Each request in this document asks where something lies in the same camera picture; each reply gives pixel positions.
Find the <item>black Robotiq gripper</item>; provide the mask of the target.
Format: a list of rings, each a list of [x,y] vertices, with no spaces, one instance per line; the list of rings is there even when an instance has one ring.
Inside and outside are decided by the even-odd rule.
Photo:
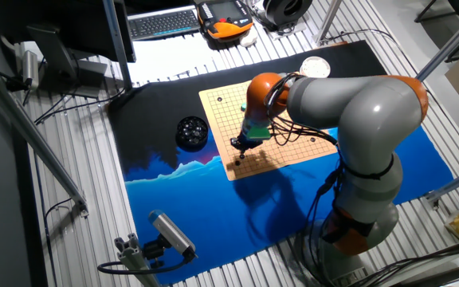
[[[245,136],[239,135],[239,137],[231,138],[230,144],[235,148],[238,154],[245,154],[249,149],[254,149],[260,145],[259,140],[248,140]]]

